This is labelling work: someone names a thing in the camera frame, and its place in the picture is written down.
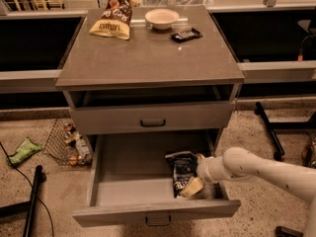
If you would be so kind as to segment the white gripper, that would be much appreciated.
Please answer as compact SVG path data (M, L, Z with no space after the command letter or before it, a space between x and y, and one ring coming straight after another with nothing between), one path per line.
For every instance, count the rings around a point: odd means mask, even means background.
M203 189L204 183L218 183L227 176L227 171L221 157L204 157L197 153L197 175L191 177L188 184L182 189L181 196L189 198Z

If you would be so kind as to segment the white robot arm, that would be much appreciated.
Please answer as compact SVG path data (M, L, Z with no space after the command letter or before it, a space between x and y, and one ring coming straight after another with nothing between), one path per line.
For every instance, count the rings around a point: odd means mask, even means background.
M244 181L257 177L310 204L303 237L316 237L316 170L261 158L250 151L231 147L221 156L197 156L197 177L181 191L191 197L207 183Z

